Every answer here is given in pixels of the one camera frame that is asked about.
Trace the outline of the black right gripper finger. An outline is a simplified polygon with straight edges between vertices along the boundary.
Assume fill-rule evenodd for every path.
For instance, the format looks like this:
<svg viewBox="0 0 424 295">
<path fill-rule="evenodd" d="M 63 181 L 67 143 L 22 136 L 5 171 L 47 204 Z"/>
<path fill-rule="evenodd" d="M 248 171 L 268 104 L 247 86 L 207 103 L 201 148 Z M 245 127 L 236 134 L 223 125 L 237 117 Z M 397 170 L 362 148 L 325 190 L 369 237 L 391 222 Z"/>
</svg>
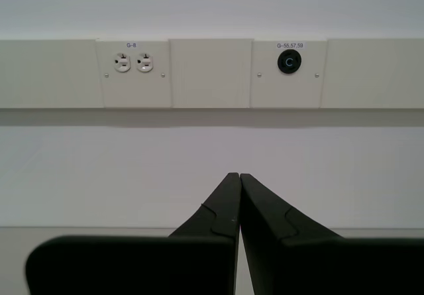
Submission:
<svg viewBox="0 0 424 295">
<path fill-rule="evenodd" d="M 240 229 L 255 294 L 422 294 L 423 240 L 346 238 L 241 174 Z"/>
<path fill-rule="evenodd" d="M 31 294 L 234 294 L 240 177 L 166 237 L 65 235 L 28 256 Z"/>
</svg>

